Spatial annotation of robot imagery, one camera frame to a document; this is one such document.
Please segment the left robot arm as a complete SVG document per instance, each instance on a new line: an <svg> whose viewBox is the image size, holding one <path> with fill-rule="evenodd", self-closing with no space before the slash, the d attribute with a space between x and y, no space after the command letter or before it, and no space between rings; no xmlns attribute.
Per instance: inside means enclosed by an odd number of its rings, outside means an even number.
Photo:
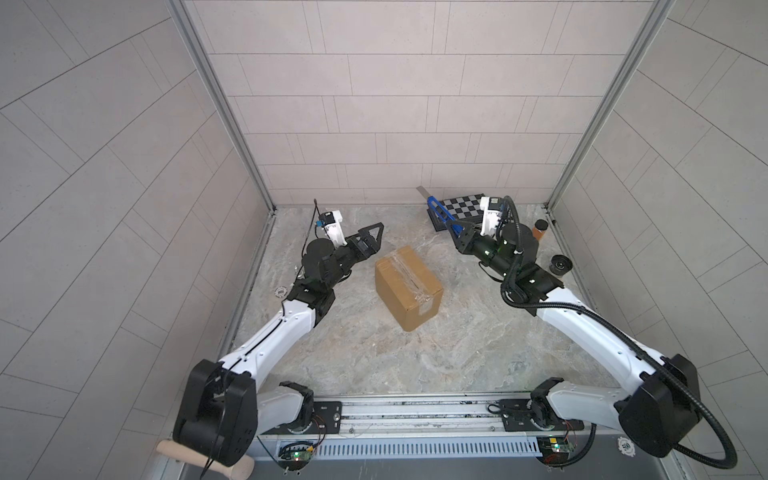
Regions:
<svg viewBox="0 0 768 480"><path fill-rule="evenodd" d="M379 252L384 226L375 223L345 236L334 223L326 232L305 246L297 278L275 316L220 360L194 366L172 437L158 444L159 453L245 478L253 468L247 451L256 436L278 427L303 433L321 424L310 388L283 382L265 393L259 389L279 360L327 315L335 286Z"/></svg>

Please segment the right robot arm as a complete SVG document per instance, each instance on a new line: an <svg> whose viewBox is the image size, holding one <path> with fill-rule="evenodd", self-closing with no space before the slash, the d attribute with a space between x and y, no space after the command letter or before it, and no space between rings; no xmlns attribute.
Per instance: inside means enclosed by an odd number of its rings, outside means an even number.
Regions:
<svg viewBox="0 0 768 480"><path fill-rule="evenodd" d="M460 197L444 204L427 198L433 223L457 251L491 270L503 302L564 333L617 380L619 390L592 388L551 377L536 387L528 409L540 429L587 421L622 431L644 452L664 457L704 419L693 364L643 346L585 306L536 262L539 227L524 225L508 198Z"/></svg>

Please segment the blue utility knife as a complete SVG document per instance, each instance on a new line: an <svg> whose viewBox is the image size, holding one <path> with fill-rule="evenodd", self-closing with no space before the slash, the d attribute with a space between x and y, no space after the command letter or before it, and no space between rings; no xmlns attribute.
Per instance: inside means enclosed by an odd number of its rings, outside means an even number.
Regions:
<svg viewBox="0 0 768 480"><path fill-rule="evenodd" d="M439 200L431 195L425 187L418 186L417 191L425 198L427 206L434 214L435 218L438 219L452 235L462 232L463 227L456 223L456 219L453 215Z"/></svg>

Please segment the brown cardboard express box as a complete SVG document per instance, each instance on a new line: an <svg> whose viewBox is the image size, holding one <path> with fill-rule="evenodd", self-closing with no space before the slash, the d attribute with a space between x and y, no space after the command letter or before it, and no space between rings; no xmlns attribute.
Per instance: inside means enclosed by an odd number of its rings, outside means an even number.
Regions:
<svg viewBox="0 0 768 480"><path fill-rule="evenodd" d="M404 246L375 264L376 291L405 332L435 317L444 288L411 246Z"/></svg>

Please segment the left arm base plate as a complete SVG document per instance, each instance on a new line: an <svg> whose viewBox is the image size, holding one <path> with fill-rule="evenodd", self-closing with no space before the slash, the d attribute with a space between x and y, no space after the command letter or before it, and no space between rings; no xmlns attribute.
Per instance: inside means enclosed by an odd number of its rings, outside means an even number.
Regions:
<svg viewBox="0 0 768 480"><path fill-rule="evenodd" d="M264 435L338 434L343 404L340 401L315 401L312 412L303 407L299 417L264 432Z"/></svg>

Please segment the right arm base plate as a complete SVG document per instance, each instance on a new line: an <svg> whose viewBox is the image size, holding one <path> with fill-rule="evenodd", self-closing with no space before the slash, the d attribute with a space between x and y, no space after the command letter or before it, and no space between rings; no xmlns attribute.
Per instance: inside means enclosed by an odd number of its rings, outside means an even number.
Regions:
<svg viewBox="0 0 768 480"><path fill-rule="evenodd" d="M564 420L542 402L530 398L501 399L490 403L487 411L499 416L506 432L582 431L581 420Z"/></svg>

